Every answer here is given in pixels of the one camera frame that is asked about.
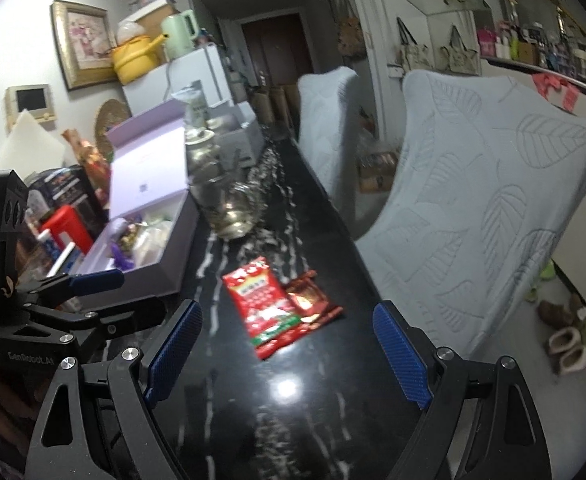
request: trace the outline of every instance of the wooden door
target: wooden door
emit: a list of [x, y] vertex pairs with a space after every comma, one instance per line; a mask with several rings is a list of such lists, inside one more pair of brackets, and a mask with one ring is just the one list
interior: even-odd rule
[[313, 72], [299, 14], [246, 23], [242, 28], [260, 85], [296, 84]]

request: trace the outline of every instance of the handbag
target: handbag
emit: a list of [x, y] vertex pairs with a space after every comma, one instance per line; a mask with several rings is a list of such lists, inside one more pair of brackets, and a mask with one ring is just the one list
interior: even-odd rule
[[397, 18], [397, 26], [400, 29], [400, 46], [397, 49], [397, 64], [404, 69], [404, 72], [418, 69], [433, 70], [428, 59], [428, 46], [425, 44], [417, 44], [410, 30], [400, 18]]
[[468, 75], [479, 74], [477, 51], [466, 48], [455, 25], [451, 28], [448, 46], [440, 47], [439, 51], [444, 65], [442, 70]]
[[359, 18], [349, 0], [342, 0], [343, 15], [338, 24], [338, 51], [351, 60], [366, 58], [366, 42]]

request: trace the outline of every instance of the black marble table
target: black marble table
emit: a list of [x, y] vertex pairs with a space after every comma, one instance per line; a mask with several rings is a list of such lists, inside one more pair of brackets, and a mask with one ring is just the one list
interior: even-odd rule
[[[192, 480], [383, 479], [420, 412], [375, 338], [380, 298], [353, 241], [294, 143], [274, 147], [281, 165], [259, 229], [224, 242], [200, 218], [182, 292], [169, 303], [199, 301], [204, 328], [153, 413]], [[316, 270], [345, 309], [264, 362], [220, 279], [259, 254], [283, 281]]]

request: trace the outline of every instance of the screw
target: screw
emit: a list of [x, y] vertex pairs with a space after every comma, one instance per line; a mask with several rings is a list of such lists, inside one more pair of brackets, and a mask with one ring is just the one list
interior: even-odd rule
[[122, 357], [124, 361], [132, 361], [133, 359], [137, 359], [139, 355], [139, 350], [131, 346], [131, 348], [127, 348], [122, 352]]
[[65, 357], [64, 359], [62, 359], [62, 362], [59, 364], [59, 367], [62, 370], [70, 370], [71, 368], [73, 368], [75, 366], [75, 363], [77, 361], [75, 360], [74, 357]]
[[442, 346], [441, 348], [438, 348], [438, 357], [442, 359], [442, 361], [450, 361], [454, 357], [454, 355], [455, 352], [453, 352], [447, 346]]
[[512, 370], [518, 365], [515, 362], [515, 359], [508, 355], [505, 355], [502, 359], [500, 359], [500, 363], [504, 368], [506, 368], [506, 370]]

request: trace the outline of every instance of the painting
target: painting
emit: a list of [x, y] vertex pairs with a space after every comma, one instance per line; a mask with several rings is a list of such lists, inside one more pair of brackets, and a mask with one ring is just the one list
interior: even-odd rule
[[106, 10], [55, 0], [53, 30], [69, 90], [117, 80], [110, 50], [115, 46]]

